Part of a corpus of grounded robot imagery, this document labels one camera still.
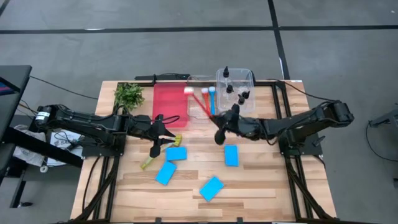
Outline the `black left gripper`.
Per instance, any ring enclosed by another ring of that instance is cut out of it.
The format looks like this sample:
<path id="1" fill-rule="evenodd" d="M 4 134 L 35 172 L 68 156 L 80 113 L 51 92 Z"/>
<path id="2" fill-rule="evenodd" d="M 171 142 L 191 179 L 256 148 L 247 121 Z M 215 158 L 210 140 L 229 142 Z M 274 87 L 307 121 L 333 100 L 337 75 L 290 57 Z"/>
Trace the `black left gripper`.
<path id="1" fill-rule="evenodd" d="M 150 149 L 149 155 L 156 158 L 160 155 L 161 146 L 173 146 L 176 136 L 163 136 L 165 135 L 165 124 L 163 123 L 164 116 L 159 114 L 155 117 L 155 120 L 151 120 L 147 115 L 137 115 L 137 125 L 142 131 L 141 136 L 145 139 L 151 140 L 154 144 Z"/>

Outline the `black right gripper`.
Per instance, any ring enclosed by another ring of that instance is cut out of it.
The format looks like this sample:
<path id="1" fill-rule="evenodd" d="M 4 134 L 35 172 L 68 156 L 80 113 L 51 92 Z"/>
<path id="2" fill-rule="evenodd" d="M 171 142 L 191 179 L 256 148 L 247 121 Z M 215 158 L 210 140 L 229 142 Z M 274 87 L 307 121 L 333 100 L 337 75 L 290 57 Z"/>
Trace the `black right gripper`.
<path id="1" fill-rule="evenodd" d="M 226 132 L 234 133 L 252 141 L 265 139 L 263 125 L 259 119 L 242 117 L 232 109 L 219 114 L 212 114 L 210 119 L 218 127 L 215 133 L 215 143 L 218 145 L 224 144 Z"/>

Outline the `yellow-green dish brush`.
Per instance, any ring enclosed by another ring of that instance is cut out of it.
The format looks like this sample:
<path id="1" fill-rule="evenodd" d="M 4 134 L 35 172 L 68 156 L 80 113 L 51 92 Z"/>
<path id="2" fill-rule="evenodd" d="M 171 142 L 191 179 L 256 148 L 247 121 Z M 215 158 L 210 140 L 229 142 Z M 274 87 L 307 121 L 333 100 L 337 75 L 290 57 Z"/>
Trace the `yellow-green dish brush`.
<path id="1" fill-rule="evenodd" d="M 174 145 L 173 146 L 161 146 L 160 147 L 160 152 L 163 153 L 166 149 L 170 147 L 177 147 L 180 145 L 182 142 L 182 135 L 178 134 L 176 135 L 176 139 L 167 139 L 167 140 L 174 140 Z M 154 160 L 153 157 L 149 156 L 147 159 L 144 160 L 144 162 L 141 164 L 140 168 L 142 170 L 145 170 L 145 168 Z"/>

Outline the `blue sponge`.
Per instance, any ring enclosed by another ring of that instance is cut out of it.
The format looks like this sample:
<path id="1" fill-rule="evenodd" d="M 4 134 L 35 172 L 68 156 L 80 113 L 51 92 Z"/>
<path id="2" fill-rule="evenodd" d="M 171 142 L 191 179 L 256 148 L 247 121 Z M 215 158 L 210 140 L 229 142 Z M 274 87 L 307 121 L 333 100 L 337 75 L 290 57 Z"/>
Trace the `blue sponge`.
<path id="1" fill-rule="evenodd" d="M 155 180 L 162 185 L 167 185 L 176 169 L 177 166 L 175 164 L 169 161 L 164 162 L 163 166 L 156 175 Z"/>
<path id="2" fill-rule="evenodd" d="M 210 202 L 223 187 L 222 181 L 214 176 L 200 189 L 200 195 Z"/>
<path id="3" fill-rule="evenodd" d="M 171 147 L 165 151 L 165 159 L 167 161 L 179 161 L 187 158 L 186 147 Z"/>
<path id="4" fill-rule="evenodd" d="M 236 145 L 224 147 L 224 161 L 227 166 L 237 167 L 239 165 L 239 152 Z"/>

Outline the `blue dish brush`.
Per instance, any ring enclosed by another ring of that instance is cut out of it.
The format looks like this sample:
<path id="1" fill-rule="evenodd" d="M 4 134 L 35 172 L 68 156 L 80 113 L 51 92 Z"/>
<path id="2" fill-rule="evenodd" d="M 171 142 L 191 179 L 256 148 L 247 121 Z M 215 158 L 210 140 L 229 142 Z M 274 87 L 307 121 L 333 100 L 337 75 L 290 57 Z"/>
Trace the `blue dish brush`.
<path id="1" fill-rule="evenodd" d="M 216 93 L 216 89 L 215 87 L 211 86 L 208 89 L 209 94 L 210 94 L 210 98 L 211 98 L 211 114 L 215 115 L 215 93 Z"/>

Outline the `red dish brush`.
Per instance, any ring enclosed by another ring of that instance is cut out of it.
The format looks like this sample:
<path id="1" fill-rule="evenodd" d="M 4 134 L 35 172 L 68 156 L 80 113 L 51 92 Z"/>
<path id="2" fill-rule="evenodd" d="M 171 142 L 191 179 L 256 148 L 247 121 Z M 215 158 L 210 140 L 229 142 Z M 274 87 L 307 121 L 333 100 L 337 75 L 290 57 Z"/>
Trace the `red dish brush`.
<path id="1" fill-rule="evenodd" d="M 200 106 L 200 108 L 203 110 L 203 112 L 207 115 L 208 118 L 211 118 L 211 112 L 209 109 L 198 99 L 198 97 L 194 94 L 194 89 L 193 87 L 186 86 L 184 88 L 184 95 L 186 96 L 191 96 L 196 103 Z"/>
<path id="2" fill-rule="evenodd" d="M 205 102 L 206 114 L 207 116 L 211 116 L 210 105 L 209 105 L 209 91 L 208 88 L 202 88 L 201 94 Z"/>

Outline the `narrow clear plastic bin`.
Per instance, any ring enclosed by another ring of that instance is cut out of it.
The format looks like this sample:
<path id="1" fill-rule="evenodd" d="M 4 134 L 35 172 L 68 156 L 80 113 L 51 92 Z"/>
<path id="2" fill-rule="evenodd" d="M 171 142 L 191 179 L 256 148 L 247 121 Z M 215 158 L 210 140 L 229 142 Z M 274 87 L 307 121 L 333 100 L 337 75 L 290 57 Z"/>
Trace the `narrow clear plastic bin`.
<path id="1" fill-rule="evenodd" d="M 214 75 L 192 75 L 187 79 L 187 86 L 193 89 L 194 95 L 199 99 L 204 108 L 206 108 L 206 101 L 202 89 L 215 86 L 215 81 L 216 77 Z M 211 120 L 207 114 L 191 96 L 188 97 L 187 114 L 191 123 L 211 124 Z"/>

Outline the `red plastic bin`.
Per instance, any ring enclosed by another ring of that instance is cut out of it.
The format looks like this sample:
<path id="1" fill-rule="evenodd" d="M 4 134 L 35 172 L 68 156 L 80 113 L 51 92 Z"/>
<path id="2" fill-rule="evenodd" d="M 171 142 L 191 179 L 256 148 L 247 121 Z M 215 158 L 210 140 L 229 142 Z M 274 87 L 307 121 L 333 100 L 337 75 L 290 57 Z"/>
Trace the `red plastic bin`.
<path id="1" fill-rule="evenodd" d="M 152 117 L 164 116 L 166 128 L 184 128 L 188 123 L 188 101 L 184 95 L 186 83 L 157 83 L 154 85 Z"/>

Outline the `large clear plastic bin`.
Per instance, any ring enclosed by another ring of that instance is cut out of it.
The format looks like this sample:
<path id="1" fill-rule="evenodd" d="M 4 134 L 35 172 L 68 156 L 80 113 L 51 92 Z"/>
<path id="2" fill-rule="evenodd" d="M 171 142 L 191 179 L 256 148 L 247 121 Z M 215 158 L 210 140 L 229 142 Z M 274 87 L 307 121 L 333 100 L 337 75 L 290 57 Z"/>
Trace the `large clear plastic bin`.
<path id="1" fill-rule="evenodd" d="M 245 100 L 245 102 L 244 102 L 244 105 L 246 106 L 248 112 L 243 113 L 241 115 L 247 115 L 247 114 L 254 112 L 254 110 L 256 108 L 256 104 L 255 104 L 255 92 L 254 92 L 254 81 L 253 81 L 252 71 L 249 69 L 246 69 L 246 68 L 228 68 L 228 69 L 229 69 L 229 78 L 232 81 L 232 85 L 234 87 L 234 92 L 236 94 L 236 100 L 234 101 L 234 103 L 237 103 L 237 101 L 238 101 L 238 88 L 241 85 L 252 86 L 251 94 L 250 94 L 249 98 L 247 100 Z M 232 105 L 234 104 L 233 103 L 229 108 L 222 107 L 222 105 L 221 105 L 220 96 L 221 96 L 221 88 L 223 86 L 221 86 L 221 83 L 220 83 L 220 75 L 222 74 L 223 70 L 224 70 L 224 68 L 220 68 L 216 72 L 216 97 L 217 97 L 217 107 L 218 107 L 219 112 L 224 112 L 224 111 L 231 109 Z"/>

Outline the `green potted plant white pot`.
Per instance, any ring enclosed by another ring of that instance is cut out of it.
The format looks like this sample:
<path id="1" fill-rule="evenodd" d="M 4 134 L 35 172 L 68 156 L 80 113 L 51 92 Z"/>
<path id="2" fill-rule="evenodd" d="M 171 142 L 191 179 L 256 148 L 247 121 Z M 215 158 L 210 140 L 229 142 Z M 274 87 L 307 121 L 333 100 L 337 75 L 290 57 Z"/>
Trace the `green potted plant white pot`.
<path id="1" fill-rule="evenodd" d="M 144 88 L 136 83 L 120 83 L 115 95 L 115 104 L 125 106 L 129 111 L 143 105 L 145 98 L 142 95 Z"/>

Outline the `white printed bag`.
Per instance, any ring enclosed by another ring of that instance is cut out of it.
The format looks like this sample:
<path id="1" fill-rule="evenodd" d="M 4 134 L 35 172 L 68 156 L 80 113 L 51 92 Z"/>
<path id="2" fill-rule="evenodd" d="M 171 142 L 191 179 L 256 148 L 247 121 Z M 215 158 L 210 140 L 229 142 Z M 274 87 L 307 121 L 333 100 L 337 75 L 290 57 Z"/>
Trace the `white printed bag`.
<path id="1" fill-rule="evenodd" d="M 74 165 L 81 166 L 83 135 L 60 129 L 51 132 L 49 136 L 50 152 L 48 154 L 48 166 Z"/>

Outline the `gray crumpled bag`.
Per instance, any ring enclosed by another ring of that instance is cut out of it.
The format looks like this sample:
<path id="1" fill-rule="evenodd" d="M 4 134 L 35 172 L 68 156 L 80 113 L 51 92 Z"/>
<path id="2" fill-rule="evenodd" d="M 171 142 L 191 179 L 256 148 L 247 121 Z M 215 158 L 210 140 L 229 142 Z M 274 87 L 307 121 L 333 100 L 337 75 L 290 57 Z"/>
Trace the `gray crumpled bag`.
<path id="1" fill-rule="evenodd" d="M 46 137 L 45 137 L 44 133 L 34 133 L 32 131 L 29 131 L 28 127 L 26 125 L 19 124 L 17 126 L 14 126 L 14 129 L 21 131 L 21 132 L 23 132 L 29 136 L 32 136 L 36 139 L 39 139 L 43 142 L 46 141 Z M 38 154 L 36 152 L 29 151 L 20 146 L 16 146 L 13 156 L 25 161 L 26 163 L 28 163 L 30 165 L 37 166 L 37 167 L 41 167 L 44 162 L 43 155 Z"/>

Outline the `black side desk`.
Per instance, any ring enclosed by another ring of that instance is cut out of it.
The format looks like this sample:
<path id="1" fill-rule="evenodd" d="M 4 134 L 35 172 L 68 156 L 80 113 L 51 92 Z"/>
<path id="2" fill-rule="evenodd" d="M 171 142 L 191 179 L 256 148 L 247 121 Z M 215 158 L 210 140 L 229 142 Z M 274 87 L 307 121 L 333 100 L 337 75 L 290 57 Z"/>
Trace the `black side desk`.
<path id="1" fill-rule="evenodd" d="M 12 83 L 14 93 L 0 96 L 0 185 L 6 176 L 16 146 L 48 156 L 50 144 L 10 127 L 14 113 L 29 81 L 30 65 L 0 65 L 0 77 Z M 83 160 L 78 159 L 82 168 Z"/>

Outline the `black floor stand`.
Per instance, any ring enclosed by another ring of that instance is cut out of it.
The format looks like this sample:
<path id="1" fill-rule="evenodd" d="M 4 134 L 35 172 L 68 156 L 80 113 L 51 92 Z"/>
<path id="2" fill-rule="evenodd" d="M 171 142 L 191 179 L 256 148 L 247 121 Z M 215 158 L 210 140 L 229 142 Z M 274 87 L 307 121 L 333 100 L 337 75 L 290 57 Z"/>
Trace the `black floor stand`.
<path id="1" fill-rule="evenodd" d="M 398 105 L 396 109 L 368 121 L 368 125 L 372 128 L 378 128 L 380 125 L 384 124 L 391 125 L 398 130 Z"/>

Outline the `monitor screen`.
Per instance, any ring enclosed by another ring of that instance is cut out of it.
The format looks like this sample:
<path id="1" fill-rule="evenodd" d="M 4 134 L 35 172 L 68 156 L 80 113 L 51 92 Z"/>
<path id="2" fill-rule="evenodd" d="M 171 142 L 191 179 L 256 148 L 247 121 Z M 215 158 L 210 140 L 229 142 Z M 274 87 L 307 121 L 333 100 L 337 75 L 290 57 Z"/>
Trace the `monitor screen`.
<path id="1" fill-rule="evenodd" d="M 0 96 L 10 95 L 14 93 L 14 88 L 12 83 L 0 77 Z"/>

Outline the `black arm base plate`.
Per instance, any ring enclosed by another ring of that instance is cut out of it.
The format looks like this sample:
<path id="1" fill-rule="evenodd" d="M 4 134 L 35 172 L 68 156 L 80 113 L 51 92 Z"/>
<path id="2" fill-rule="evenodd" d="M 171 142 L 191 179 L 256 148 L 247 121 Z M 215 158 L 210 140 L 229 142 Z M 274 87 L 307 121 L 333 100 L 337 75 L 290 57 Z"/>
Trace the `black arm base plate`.
<path id="1" fill-rule="evenodd" d="M 294 135 L 289 131 L 279 138 L 280 153 L 284 156 L 320 156 L 323 154 L 321 143 L 320 146 L 314 147 L 312 142 L 315 140 L 317 133 L 296 140 Z"/>
<path id="2" fill-rule="evenodd" d="M 83 146 L 83 157 L 119 157 L 124 154 L 126 135 L 105 133 L 101 137 L 84 137 L 80 141 Z"/>

